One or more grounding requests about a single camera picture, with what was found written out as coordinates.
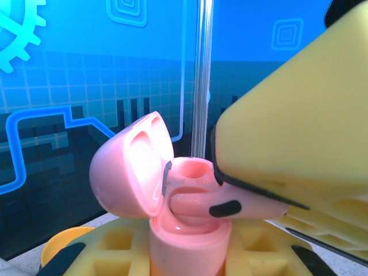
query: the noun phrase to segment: pink plastic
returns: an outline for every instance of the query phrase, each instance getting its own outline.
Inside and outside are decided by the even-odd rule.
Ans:
[[[169,202],[170,210],[178,216],[195,214],[198,218],[213,218],[209,209],[211,206],[236,200],[241,204],[241,211],[228,216],[228,219],[263,219],[275,220],[283,216],[289,205],[272,200],[263,195],[223,183],[220,189],[210,193],[176,194]]]
[[[163,209],[149,221],[151,275],[213,276],[219,273],[227,254],[230,220],[177,217],[168,208],[175,194],[206,193],[219,188],[211,162],[197,158],[174,159]]]
[[[101,206],[130,219],[157,216],[163,204],[162,171],[174,158],[172,148],[158,112],[108,140],[90,165],[91,187]]]
[[[172,168],[162,195],[163,170]],[[90,166],[92,190],[105,210],[130,219],[150,218],[152,276],[213,276],[224,266],[230,220],[175,216],[175,194],[215,192],[212,163],[175,158],[158,112],[144,116],[107,141]]]

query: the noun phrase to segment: gear icon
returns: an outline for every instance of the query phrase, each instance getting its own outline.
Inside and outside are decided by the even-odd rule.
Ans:
[[[24,50],[28,43],[40,45],[41,40],[33,33],[35,27],[46,26],[46,20],[37,15],[37,6],[46,5],[46,0],[25,0],[23,25],[20,25],[0,12],[0,28],[4,28],[16,35],[16,38],[0,51],[0,70],[5,73],[13,72],[10,61],[16,57],[27,61],[28,53]]]

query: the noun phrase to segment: orange cup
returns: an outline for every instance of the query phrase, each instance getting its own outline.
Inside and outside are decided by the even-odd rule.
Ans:
[[[47,263],[63,248],[76,238],[95,229],[94,227],[72,227],[61,231],[49,239],[41,252],[41,267]]]

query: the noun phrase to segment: black line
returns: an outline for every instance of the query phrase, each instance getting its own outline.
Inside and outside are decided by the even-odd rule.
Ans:
[[[237,101],[237,99],[239,99],[239,97],[238,97],[238,96],[232,96],[232,99],[231,99],[232,104],[233,104],[234,102],[236,102],[236,101]]]
[[[75,243],[61,249],[37,276],[63,276],[85,247],[84,243]]]
[[[120,129],[125,128],[125,114],[124,114],[124,100],[121,99],[116,102],[117,122]]]
[[[138,104],[137,99],[131,99],[131,112],[132,112],[132,122],[138,120]]]
[[[150,113],[150,98],[144,98],[143,99],[143,113],[144,115],[147,115]]]
[[[364,0],[333,0],[324,17],[325,27],[329,28],[352,8],[363,1]]]
[[[337,276],[336,273],[312,250],[293,245],[293,251],[313,276]]]
[[[334,253],[342,256],[342,257],[345,257],[345,258],[347,258],[349,260],[352,260],[353,262],[356,262],[356,263],[359,263],[362,266],[368,267],[368,261],[367,260],[364,260],[364,259],[361,259],[361,258],[356,257],[354,255],[351,255],[351,254],[349,254],[347,252],[344,252],[344,251],[342,251],[340,249],[337,249],[336,247],[333,247],[333,246],[331,246],[331,245],[329,245],[327,243],[323,243],[322,241],[319,241],[317,239],[314,239],[312,237],[309,237],[309,236],[307,236],[307,235],[305,235],[303,233],[300,233],[300,232],[298,232],[296,230],[293,230],[291,228],[286,228],[286,230],[289,231],[291,234],[293,234],[293,235],[295,235],[297,237],[300,237],[301,239],[304,239],[304,240],[307,240],[307,241],[309,241],[311,243],[317,244],[318,246],[323,247],[323,248],[325,248],[325,249],[327,249],[327,250],[329,250],[331,252],[334,252]]]

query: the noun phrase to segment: pink tube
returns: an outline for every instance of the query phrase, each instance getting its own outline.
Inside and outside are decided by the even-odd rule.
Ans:
[[[149,250],[152,276],[221,275],[232,230],[230,220],[185,221],[175,217],[168,202],[175,194],[219,189],[212,164],[197,158],[176,158],[167,178],[163,209],[150,219]]]

